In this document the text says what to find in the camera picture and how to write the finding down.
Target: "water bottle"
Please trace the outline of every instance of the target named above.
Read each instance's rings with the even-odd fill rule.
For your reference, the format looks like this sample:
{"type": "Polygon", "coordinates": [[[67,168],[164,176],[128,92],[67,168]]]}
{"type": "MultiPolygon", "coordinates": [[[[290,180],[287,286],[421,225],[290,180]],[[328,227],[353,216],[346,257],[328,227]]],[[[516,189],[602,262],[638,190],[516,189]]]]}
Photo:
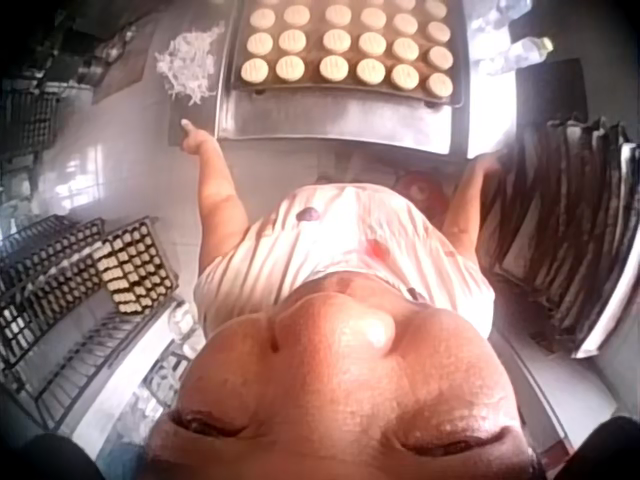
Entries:
{"type": "Polygon", "coordinates": [[[521,17],[533,6],[533,0],[498,0],[497,5],[484,17],[473,22],[474,30],[500,30],[521,17]]]}
{"type": "Polygon", "coordinates": [[[527,37],[514,43],[509,50],[493,58],[480,61],[479,71],[485,75],[500,75],[518,68],[544,62],[553,50],[553,42],[547,37],[527,37]]]}

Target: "white t-shirt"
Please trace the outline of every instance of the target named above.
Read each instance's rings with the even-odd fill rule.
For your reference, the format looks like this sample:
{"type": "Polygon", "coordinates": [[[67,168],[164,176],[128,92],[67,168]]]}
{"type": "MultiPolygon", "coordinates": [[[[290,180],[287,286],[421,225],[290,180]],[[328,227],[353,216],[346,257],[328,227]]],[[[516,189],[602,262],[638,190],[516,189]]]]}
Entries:
{"type": "Polygon", "coordinates": [[[198,318],[211,332],[338,271],[376,275],[406,298],[452,310],[489,336],[495,294],[480,268],[410,201],[366,184],[309,186],[289,195],[200,276],[198,318]]]}

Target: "raw cookie dough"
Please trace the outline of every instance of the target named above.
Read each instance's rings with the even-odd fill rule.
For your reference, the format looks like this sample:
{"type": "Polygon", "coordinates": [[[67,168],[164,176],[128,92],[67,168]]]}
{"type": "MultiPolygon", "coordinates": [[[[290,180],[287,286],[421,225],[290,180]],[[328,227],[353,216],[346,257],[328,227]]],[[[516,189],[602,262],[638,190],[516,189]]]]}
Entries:
{"type": "Polygon", "coordinates": [[[249,53],[262,57],[273,49],[273,38],[264,32],[254,33],[247,40],[247,50],[249,53]]]}
{"type": "Polygon", "coordinates": [[[434,73],[427,80],[427,88],[436,97],[446,98],[453,93],[453,83],[444,73],[434,73]]]}
{"type": "Polygon", "coordinates": [[[330,6],[324,16],[334,27],[344,27],[351,22],[351,10],[344,5],[330,6]]]}
{"type": "Polygon", "coordinates": [[[387,41],[379,33],[367,32],[360,36],[358,47],[367,55],[378,57],[387,49],[387,41]]]}
{"type": "Polygon", "coordinates": [[[418,31],[418,21],[408,13],[399,13],[393,19],[393,26],[403,35],[413,35],[418,31]]]}
{"type": "Polygon", "coordinates": [[[249,23],[258,30],[266,30],[276,23],[276,14],[270,8],[259,8],[251,14],[249,23]]]}
{"type": "Polygon", "coordinates": [[[351,35],[344,30],[329,30],[322,37],[324,48],[333,53],[344,53],[351,47],[351,35]]]}
{"type": "Polygon", "coordinates": [[[427,54],[429,63],[438,70],[449,70],[453,65],[453,55],[444,47],[433,47],[427,54]]]}
{"type": "Polygon", "coordinates": [[[365,8],[360,14],[360,20],[372,30],[381,30],[387,23],[387,16],[379,8],[365,8]]]}
{"type": "Polygon", "coordinates": [[[292,5],[284,11],[284,21],[292,27],[302,27],[309,23],[311,12],[304,5],[292,5]]]}
{"type": "Polygon", "coordinates": [[[447,6],[438,0],[427,0],[424,4],[427,13],[435,20],[442,20],[447,16],[447,6]]]}
{"type": "Polygon", "coordinates": [[[399,38],[391,46],[392,53],[396,58],[405,62],[413,62],[420,55],[418,44],[410,38],[399,38]]]}
{"type": "Polygon", "coordinates": [[[427,25],[427,37],[437,43],[447,43],[451,39],[451,30],[444,23],[431,22],[427,25]]]}
{"type": "Polygon", "coordinates": [[[338,55],[329,55],[320,62],[320,74],[330,82],[339,82],[349,74],[349,64],[338,55]]]}
{"type": "Polygon", "coordinates": [[[280,35],[278,45],[287,53],[298,53],[307,46],[307,37],[300,30],[287,30],[280,35]]]}
{"type": "Polygon", "coordinates": [[[410,91],[420,83],[420,75],[412,66],[400,64],[391,72],[391,81],[400,90],[410,91]]]}
{"type": "Polygon", "coordinates": [[[276,73],[286,82],[295,82],[304,75],[304,62],[295,55],[282,57],[276,64],[276,73]]]}
{"type": "Polygon", "coordinates": [[[242,65],[240,76],[245,82],[262,83],[269,74],[269,65],[261,58],[252,58],[242,65]]]}
{"type": "Polygon", "coordinates": [[[416,0],[395,0],[396,5],[402,10],[413,10],[416,6],[416,0]]]}
{"type": "Polygon", "coordinates": [[[386,74],[384,65],[374,58],[365,58],[356,68],[356,75],[367,85],[378,85],[386,74]]]}

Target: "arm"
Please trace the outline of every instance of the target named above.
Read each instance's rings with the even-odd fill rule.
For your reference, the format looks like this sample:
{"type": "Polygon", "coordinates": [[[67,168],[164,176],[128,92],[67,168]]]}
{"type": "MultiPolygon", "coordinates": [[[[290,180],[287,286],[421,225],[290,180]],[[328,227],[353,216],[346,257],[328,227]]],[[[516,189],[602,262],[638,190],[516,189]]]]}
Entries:
{"type": "Polygon", "coordinates": [[[217,257],[233,250],[242,240],[248,226],[247,212],[236,194],[231,172],[218,142],[188,120],[182,121],[187,132],[185,152],[200,161],[198,209],[202,224],[199,274],[217,257]]]}
{"type": "Polygon", "coordinates": [[[466,168],[442,227],[442,233],[456,251],[476,264],[482,185],[489,173],[500,170],[498,156],[498,153],[482,155],[466,168]]]}

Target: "shredded coconut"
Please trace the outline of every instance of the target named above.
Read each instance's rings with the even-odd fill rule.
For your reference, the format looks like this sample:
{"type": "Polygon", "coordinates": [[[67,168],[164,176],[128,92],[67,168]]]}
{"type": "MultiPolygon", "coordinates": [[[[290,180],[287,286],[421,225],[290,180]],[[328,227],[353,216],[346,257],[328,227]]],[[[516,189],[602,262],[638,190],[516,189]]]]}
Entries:
{"type": "Polygon", "coordinates": [[[223,32],[224,25],[220,23],[208,32],[183,33],[171,42],[165,53],[156,53],[156,68],[169,80],[167,90],[171,98],[188,95],[189,105],[193,105],[215,93],[209,90],[209,75],[214,72],[215,62],[209,49],[211,42],[223,32]]]}

